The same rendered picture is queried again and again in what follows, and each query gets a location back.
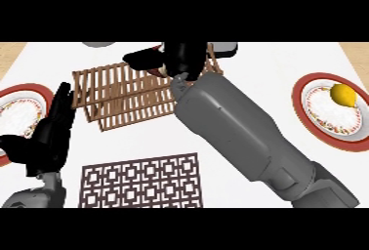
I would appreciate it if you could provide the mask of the brown patterned placemat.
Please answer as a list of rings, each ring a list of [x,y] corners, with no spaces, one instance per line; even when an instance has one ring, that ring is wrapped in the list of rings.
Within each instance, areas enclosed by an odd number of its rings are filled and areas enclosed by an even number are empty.
[[[199,153],[83,167],[80,208],[203,208]]]

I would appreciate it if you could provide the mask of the brown wooden tiered shelf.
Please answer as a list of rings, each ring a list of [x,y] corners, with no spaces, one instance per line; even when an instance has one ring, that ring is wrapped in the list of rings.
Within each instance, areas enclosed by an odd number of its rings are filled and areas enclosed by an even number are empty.
[[[135,70],[126,62],[73,72],[73,108],[108,131],[173,113],[172,78]]]

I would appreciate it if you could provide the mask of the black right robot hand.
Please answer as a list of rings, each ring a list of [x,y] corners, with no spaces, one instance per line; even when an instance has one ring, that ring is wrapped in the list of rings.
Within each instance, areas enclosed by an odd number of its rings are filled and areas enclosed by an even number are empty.
[[[168,77],[188,73],[188,81],[197,81],[206,67],[207,42],[163,42],[165,51],[153,48],[128,54],[123,61],[135,70],[160,68],[166,65]]]

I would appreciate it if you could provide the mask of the red rimmed white plate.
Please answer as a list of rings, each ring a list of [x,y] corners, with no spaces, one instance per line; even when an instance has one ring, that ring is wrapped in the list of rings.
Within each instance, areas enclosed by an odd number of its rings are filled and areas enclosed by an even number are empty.
[[[337,104],[331,90],[346,85],[355,92],[355,107]],[[343,77],[318,72],[303,76],[293,87],[293,106],[302,123],[333,147],[369,150],[369,94]]]
[[[54,92],[41,84],[20,84],[0,91],[0,136],[32,137],[52,100]]]

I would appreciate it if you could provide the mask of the dark and white appliance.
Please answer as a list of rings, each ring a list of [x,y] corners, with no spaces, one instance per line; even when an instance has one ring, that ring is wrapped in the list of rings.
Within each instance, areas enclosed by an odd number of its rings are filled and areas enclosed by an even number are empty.
[[[237,42],[215,42],[215,55],[218,59],[232,58],[238,52]]]

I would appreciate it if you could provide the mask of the yellow lemon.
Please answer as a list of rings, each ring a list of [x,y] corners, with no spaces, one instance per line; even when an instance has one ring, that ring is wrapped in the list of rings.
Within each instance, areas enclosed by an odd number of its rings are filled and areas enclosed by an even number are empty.
[[[356,92],[346,84],[336,84],[331,89],[331,97],[337,104],[356,107]]]

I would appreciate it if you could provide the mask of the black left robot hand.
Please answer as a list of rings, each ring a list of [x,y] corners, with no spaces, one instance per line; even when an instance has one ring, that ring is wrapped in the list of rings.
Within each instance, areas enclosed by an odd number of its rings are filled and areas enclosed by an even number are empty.
[[[39,121],[32,138],[17,135],[0,136],[0,148],[13,162],[27,165],[29,177],[58,172],[66,165],[76,119],[73,99],[72,84],[63,82],[49,115]]]

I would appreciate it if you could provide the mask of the grey round object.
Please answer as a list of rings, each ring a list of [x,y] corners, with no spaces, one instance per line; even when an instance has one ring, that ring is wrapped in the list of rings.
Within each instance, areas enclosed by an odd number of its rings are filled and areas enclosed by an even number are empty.
[[[103,48],[113,45],[114,43],[116,42],[83,42],[83,44],[92,48]]]

